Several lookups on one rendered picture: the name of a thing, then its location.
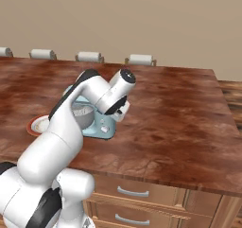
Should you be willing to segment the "red rimmed plate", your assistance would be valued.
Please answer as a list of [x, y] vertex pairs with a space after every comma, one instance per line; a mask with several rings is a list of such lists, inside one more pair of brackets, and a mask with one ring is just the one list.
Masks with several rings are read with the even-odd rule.
[[32, 118], [26, 125], [26, 131], [33, 136], [39, 136], [47, 130], [49, 119], [47, 114], [38, 115]]

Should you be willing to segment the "wooden drawer front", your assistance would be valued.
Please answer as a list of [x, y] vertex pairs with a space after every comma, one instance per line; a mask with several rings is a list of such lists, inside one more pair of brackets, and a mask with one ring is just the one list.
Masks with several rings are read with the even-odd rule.
[[[147, 198], [124, 195], [117, 192], [117, 187], [134, 192], [149, 191]], [[177, 187], [150, 184], [138, 181], [95, 175], [95, 192], [142, 202], [152, 202], [166, 206], [183, 207], [185, 190]]]
[[[96, 228], [181, 228], [181, 220], [163, 214], [148, 213], [146, 211], [131, 209], [117, 205], [99, 204], [87, 202], [88, 212], [95, 223]], [[125, 219], [149, 220], [149, 226], [132, 225], [116, 220], [118, 214]]]

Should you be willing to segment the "metal mixer bowl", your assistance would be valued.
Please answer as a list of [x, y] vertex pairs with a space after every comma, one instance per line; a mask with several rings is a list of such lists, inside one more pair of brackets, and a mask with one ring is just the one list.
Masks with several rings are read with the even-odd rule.
[[72, 107], [75, 119], [82, 130], [92, 125], [95, 119], [94, 109], [88, 105], [76, 104]]

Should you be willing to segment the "light blue stand mixer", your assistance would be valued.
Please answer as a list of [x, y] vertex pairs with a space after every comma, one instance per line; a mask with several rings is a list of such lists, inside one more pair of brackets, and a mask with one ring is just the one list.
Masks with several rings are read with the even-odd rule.
[[82, 130], [86, 137], [111, 139], [115, 134], [115, 121], [108, 115], [101, 114], [84, 96], [79, 96], [72, 107], [76, 104], [88, 105], [94, 109], [95, 119], [91, 126]]

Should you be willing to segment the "white chair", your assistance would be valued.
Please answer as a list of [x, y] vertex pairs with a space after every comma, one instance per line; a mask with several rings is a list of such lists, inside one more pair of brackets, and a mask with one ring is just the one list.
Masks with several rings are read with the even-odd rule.
[[33, 59], [55, 60], [57, 58], [55, 52], [50, 49], [32, 49], [29, 56]]
[[131, 54], [125, 58], [125, 64], [155, 66], [156, 62], [152, 55]]
[[0, 57], [12, 57], [13, 53], [9, 47], [0, 47]]
[[80, 51], [75, 56], [76, 61], [104, 62], [104, 57], [99, 52]]

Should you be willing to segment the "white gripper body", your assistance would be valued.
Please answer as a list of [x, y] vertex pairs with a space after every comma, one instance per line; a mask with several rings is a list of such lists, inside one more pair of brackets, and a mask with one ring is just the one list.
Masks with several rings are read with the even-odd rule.
[[128, 112], [129, 110], [129, 107], [130, 107], [130, 103], [128, 101], [126, 101], [125, 105], [120, 107], [115, 113], [114, 113], [114, 116], [115, 116], [115, 121], [116, 122], [121, 122], [126, 113]]

